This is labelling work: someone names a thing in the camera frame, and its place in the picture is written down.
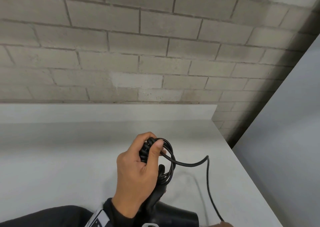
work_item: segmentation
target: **black device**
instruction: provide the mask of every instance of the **black device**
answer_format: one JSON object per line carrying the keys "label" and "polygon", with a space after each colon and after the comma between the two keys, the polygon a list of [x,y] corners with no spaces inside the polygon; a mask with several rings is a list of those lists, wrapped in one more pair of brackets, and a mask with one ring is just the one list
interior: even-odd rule
{"label": "black device", "polygon": [[169,171],[165,173],[165,166],[162,164],[159,165],[157,184],[151,195],[141,205],[135,217],[133,227],[199,227],[198,215],[196,213],[172,207],[160,202],[159,200],[165,193],[167,184],[169,184],[172,179],[176,165],[184,167],[196,167],[205,163],[206,161],[208,195],[218,217],[221,221],[223,221],[214,204],[214,201],[212,200],[209,189],[209,156],[207,155],[203,160],[194,164],[182,163],[176,161],[173,153],[173,148],[167,140],[163,138],[148,138],[139,151],[139,156],[142,162],[147,163],[149,150],[151,146],[159,139],[163,140],[163,147],[167,150],[171,157],[167,156],[163,152],[161,152],[161,155],[171,162],[171,166]]}

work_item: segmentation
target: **brick wall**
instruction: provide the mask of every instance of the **brick wall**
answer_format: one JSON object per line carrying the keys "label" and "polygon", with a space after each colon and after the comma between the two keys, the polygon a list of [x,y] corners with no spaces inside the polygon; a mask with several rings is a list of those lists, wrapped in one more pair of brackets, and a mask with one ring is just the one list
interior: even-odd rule
{"label": "brick wall", "polygon": [[320,31],[316,0],[0,0],[0,102],[215,103],[234,143]]}

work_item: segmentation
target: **white countertop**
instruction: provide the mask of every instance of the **white countertop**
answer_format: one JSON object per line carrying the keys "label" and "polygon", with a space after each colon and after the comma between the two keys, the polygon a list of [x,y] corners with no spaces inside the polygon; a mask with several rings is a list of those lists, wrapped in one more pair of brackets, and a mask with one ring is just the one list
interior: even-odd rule
{"label": "white countertop", "polygon": [[[68,121],[73,122],[67,122],[67,116],[52,116],[48,105],[45,116],[37,113],[41,111],[39,105],[0,105],[0,222],[61,205],[95,210],[115,192],[118,154],[127,150],[137,134],[152,131],[172,144],[178,161],[194,163],[209,155],[211,195],[225,221],[235,227],[281,226],[210,120],[214,105],[144,105],[143,109],[137,105],[99,105],[100,115],[103,110],[110,115],[115,111],[126,115],[128,110],[132,112],[128,106],[134,106],[135,118],[140,113],[146,119],[130,122],[125,116],[118,116],[118,122],[114,117],[94,122],[96,113],[89,112],[94,105],[84,105],[84,111],[79,106],[77,110],[61,106],[73,105],[54,109],[57,114],[61,109],[73,111],[72,117],[67,114]],[[30,116],[32,107],[37,110],[31,110],[35,114]],[[168,110],[175,113],[166,118],[163,115]],[[95,116],[81,119],[85,112]],[[14,115],[24,118],[23,123]],[[166,168],[170,165],[164,158],[160,163]],[[177,166],[161,201],[196,212],[202,226],[219,222],[206,189],[206,163],[195,168]]]}

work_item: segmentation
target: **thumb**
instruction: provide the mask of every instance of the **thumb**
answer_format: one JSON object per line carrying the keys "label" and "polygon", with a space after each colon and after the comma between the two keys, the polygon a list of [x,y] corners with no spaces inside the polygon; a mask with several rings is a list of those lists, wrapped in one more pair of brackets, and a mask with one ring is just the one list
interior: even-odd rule
{"label": "thumb", "polygon": [[155,171],[158,174],[158,159],[160,151],[162,150],[163,140],[159,139],[151,146],[149,150],[148,161],[146,163],[146,170],[149,172]]}

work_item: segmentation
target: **black cable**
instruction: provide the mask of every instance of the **black cable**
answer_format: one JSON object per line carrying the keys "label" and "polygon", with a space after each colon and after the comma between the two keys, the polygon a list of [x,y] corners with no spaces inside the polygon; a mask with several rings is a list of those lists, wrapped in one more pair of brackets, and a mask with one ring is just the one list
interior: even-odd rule
{"label": "black cable", "polygon": [[182,162],[176,161],[176,158],[174,157],[173,148],[172,148],[171,144],[168,142],[168,140],[163,139],[163,138],[156,138],[156,139],[149,138],[143,144],[143,147],[139,152],[140,159],[141,159],[142,162],[147,163],[149,150],[150,150],[151,146],[154,144],[154,142],[156,142],[159,139],[163,140],[163,148],[165,148],[166,151],[169,152],[171,157],[167,156],[163,152],[161,152],[160,154],[171,162],[171,166],[170,166],[170,169],[169,169],[169,171],[167,173],[163,172],[164,167],[159,167],[159,174],[158,174],[157,184],[158,185],[167,185],[172,179],[172,176],[174,174],[174,169],[175,169],[176,165],[184,166],[184,167],[196,167],[196,166],[199,166],[199,165],[201,165],[201,164],[203,164],[203,163],[205,163],[207,161],[207,190],[208,190],[208,195],[209,195],[210,201],[211,201],[211,203],[212,203],[212,205],[214,207],[214,210],[216,211],[219,219],[221,221],[224,221],[223,218],[221,217],[216,205],[214,204],[214,201],[213,201],[213,199],[211,197],[211,193],[210,193],[210,189],[209,189],[209,164],[210,164],[209,156],[207,155],[206,157],[204,157],[202,160],[200,160],[197,163],[193,163],[193,164],[182,163]]}

